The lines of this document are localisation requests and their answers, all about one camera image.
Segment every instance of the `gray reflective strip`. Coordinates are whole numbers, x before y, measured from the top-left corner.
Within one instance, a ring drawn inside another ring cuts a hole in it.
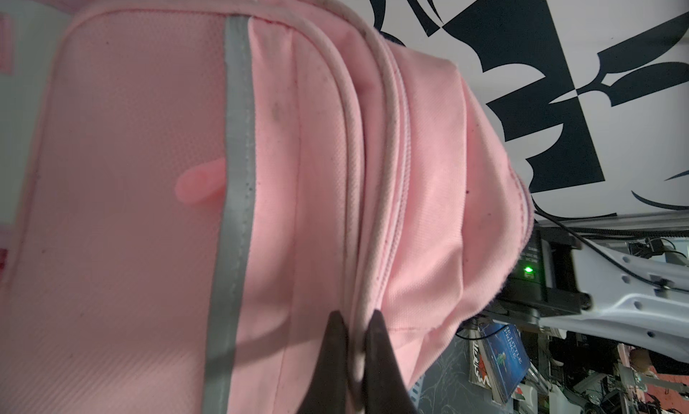
[[[256,140],[249,17],[225,22],[228,184],[208,313],[202,414],[226,414],[237,325],[254,222]]]

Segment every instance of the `black and white wall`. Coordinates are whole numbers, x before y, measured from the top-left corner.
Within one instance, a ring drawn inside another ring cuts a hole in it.
[[[545,212],[689,210],[689,0],[341,0],[455,62]]]

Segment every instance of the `blue book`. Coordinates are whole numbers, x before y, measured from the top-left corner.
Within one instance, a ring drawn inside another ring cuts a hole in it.
[[[481,336],[490,335],[501,329],[504,324],[490,323],[480,326]],[[519,331],[514,324],[495,335],[481,340],[486,353],[484,362],[491,379],[491,386],[500,395],[503,404],[510,400],[521,380],[526,376],[531,361],[521,343]]]

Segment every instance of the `pink backpack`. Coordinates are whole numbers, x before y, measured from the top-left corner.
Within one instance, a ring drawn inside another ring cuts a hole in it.
[[[353,382],[380,309],[411,386],[528,240],[456,67],[337,1],[41,1],[78,13],[0,285],[0,413],[293,413],[337,310]]]

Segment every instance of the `book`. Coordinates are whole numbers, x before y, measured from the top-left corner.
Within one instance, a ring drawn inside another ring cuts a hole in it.
[[[484,324],[479,327],[479,333],[485,337],[502,329],[503,326],[504,324],[498,323]],[[491,381],[493,399],[506,404],[531,365],[524,344],[521,343],[519,331],[514,324],[509,324],[495,335],[479,342],[479,350],[488,379]]]
[[[478,338],[480,334],[477,330],[469,331],[470,338]],[[479,350],[478,341],[469,342],[469,359],[470,371],[469,371],[469,382],[481,386],[484,389],[491,390],[491,380],[488,378],[488,372],[486,371],[486,364],[483,362],[483,356],[481,356],[481,351]]]

